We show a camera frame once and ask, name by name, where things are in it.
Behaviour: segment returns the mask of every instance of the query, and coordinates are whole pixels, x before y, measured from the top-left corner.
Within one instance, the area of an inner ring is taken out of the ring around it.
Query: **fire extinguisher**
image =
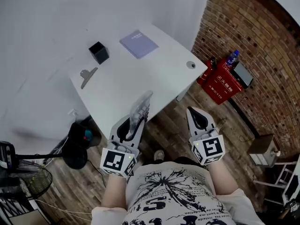
[[[216,63],[216,58],[215,57],[211,57],[209,60],[207,60],[205,62],[205,65],[207,66],[207,70],[202,74],[201,77],[197,78],[197,83],[199,85],[202,85],[207,77],[212,73],[213,70],[215,70],[215,68],[217,67],[217,63]]]

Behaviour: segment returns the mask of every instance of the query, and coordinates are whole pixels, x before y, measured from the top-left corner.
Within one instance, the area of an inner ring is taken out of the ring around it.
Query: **white chair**
[[[279,177],[277,178],[277,180],[274,184],[273,183],[262,182],[262,181],[257,181],[257,180],[254,180],[253,182],[258,183],[258,184],[262,184],[262,185],[266,185],[266,186],[270,186],[270,187],[283,189],[282,202],[274,201],[274,200],[267,199],[267,198],[265,198],[265,200],[284,206],[290,200],[295,199],[297,197],[299,191],[300,191],[300,155],[298,156],[298,161],[275,163],[275,165],[284,165],[284,166],[283,166],[283,168],[280,172]],[[290,169],[287,169],[286,168],[287,165],[295,165],[294,170],[292,171]],[[295,191],[293,192],[292,196],[288,197],[288,195],[286,195],[286,192],[287,192],[294,176],[298,176],[298,185],[297,185]]]

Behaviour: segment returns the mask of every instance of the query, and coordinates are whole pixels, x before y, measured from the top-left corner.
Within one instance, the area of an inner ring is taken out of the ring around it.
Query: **purple notebook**
[[[128,36],[122,38],[120,43],[132,53],[137,59],[142,58],[154,49],[158,48],[158,45],[154,43],[146,35],[142,34],[139,30],[134,31]]]

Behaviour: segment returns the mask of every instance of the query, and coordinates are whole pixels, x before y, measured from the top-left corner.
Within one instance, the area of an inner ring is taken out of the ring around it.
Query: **red object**
[[[210,74],[202,88],[217,104],[243,90],[242,85],[231,75],[226,59],[218,63],[217,69]]]
[[[208,76],[216,69],[212,63],[213,63],[212,59],[209,59],[205,62],[207,69],[205,70],[205,72],[202,74],[201,77],[197,78],[197,83],[199,85],[203,84],[206,81],[206,79],[208,78]]]

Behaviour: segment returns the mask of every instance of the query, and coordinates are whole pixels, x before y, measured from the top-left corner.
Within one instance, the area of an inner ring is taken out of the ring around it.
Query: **person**
[[[109,175],[92,225],[263,225],[251,201],[219,160],[207,170],[187,157],[154,162],[125,178]]]

